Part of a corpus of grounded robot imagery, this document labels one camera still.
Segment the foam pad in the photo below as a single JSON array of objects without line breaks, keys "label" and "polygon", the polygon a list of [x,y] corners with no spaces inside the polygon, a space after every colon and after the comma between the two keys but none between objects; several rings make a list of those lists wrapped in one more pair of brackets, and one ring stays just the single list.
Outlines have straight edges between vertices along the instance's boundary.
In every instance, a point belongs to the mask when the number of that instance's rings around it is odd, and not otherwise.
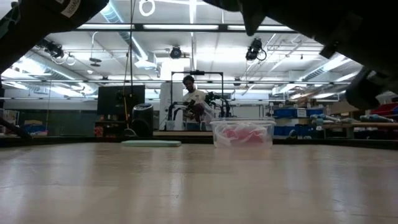
[{"label": "foam pad", "polygon": [[179,147],[180,141],[160,141],[160,140],[129,140],[122,142],[127,147]]}]

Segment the black monitor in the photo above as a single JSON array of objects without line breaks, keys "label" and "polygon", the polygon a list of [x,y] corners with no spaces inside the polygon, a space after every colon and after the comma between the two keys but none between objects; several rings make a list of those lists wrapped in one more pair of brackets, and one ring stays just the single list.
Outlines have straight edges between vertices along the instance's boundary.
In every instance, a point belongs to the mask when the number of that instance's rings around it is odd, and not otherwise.
[{"label": "black monitor", "polygon": [[[124,115],[124,101],[121,98],[123,86],[106,86],[98,88],[97,114]],[[128,96],[131,87],[124,87],[124,94]],[[132,108],[140,103],[145,103],[145,86],[134,85],[132,98],[126,97],[127,112],[131,113]]]}]

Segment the white label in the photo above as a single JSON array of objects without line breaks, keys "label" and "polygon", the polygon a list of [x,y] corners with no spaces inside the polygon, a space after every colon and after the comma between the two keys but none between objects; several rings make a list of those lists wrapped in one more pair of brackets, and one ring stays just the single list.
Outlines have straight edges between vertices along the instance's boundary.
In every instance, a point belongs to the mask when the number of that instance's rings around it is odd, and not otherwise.
[{"label": "white label", "polygon": [[81,0],[70,0],[68,6],[61,12],[64,16],[71,18],[80,6]]},{"label": "white label", "polygon": [[297,110],[297,117],[298,118],[306,118],[307,117],[307,110],[306,109],[298,109]]}]

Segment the person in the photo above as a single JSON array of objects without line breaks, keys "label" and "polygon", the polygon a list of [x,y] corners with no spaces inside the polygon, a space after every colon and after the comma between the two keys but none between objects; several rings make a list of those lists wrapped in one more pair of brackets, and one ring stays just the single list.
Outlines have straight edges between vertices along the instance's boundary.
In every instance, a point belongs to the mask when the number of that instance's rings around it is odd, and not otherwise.
[{"label": "person", "polygon": [[[203,113],[203,106],[198,104],[205,102],[206,93],[197,90],[195,88],[195,79],[190,75],[186,76],[182,80],[182,83],[185,85],[185,88],[188,90],[188,93],[182,97],[182,101],[189,103],[192,100],[194,100],[195,101],[194,110],[197,112],[197,114],[194,114],[192,112],[184,112],[184,118],[186,119],[186,121],[198,122],[197,120],[199,119],[200,115],[198,113],[200,111]],[[200,126],[198,124],[191,123],[191,125],[187,125],[187,129],[191,131],[199,131]]]}]

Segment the white shirt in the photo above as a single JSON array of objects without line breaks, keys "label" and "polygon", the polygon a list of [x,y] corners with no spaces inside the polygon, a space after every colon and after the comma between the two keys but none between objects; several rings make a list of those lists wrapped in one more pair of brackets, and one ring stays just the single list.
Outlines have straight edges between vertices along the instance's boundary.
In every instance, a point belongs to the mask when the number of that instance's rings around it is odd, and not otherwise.
[{"label": "white shirt", "polygon": [[187,93],[182,97],[182,101],[191,102],[191,100],[195,100],[195,104],[204,103],[206,98],[206,93],[200,90],[195,90],[192,93]]}]

